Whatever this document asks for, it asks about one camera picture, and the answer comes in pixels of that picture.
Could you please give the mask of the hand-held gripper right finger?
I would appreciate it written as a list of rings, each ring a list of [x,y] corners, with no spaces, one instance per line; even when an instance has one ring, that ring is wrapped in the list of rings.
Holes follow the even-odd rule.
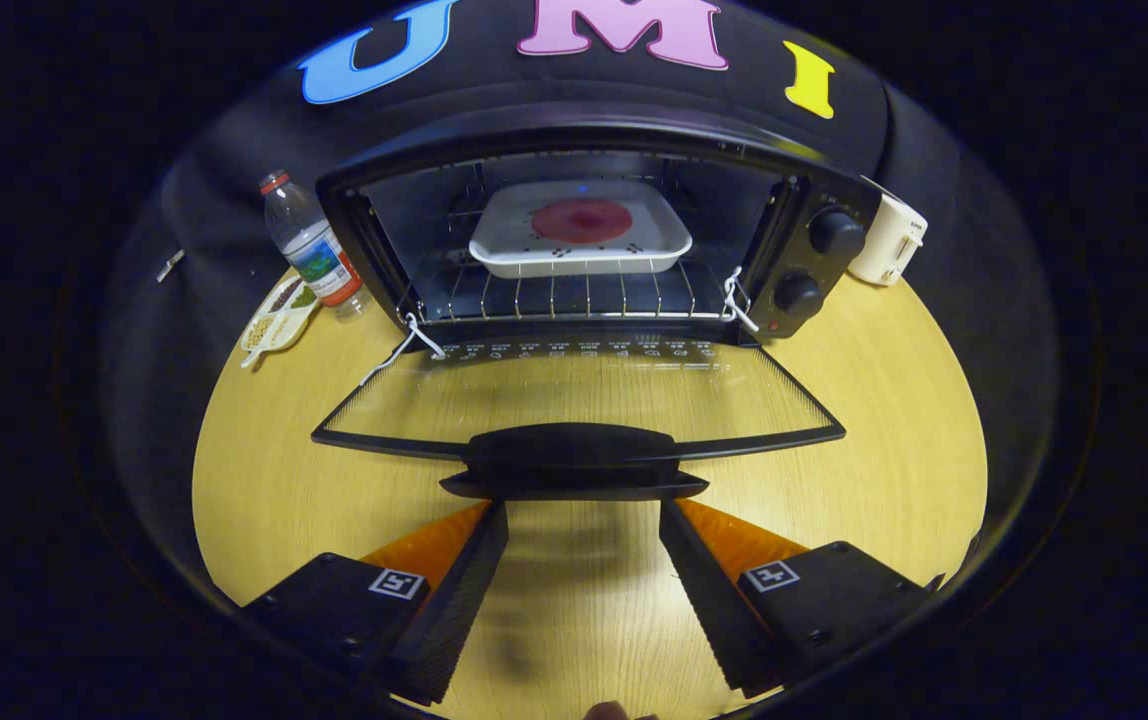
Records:
[[[693,500],[661,502],[658,537],[726,683],[747,698],[858,653],[940,584],[848,542],[807,548]]]

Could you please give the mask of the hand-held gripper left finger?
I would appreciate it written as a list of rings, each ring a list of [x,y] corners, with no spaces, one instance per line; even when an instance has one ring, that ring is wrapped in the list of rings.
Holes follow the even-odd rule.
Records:
[[[363,559],[319,553],[245,605],[242,619],[347,682],[434,705],[507,539],[504,502],[479,502]]]

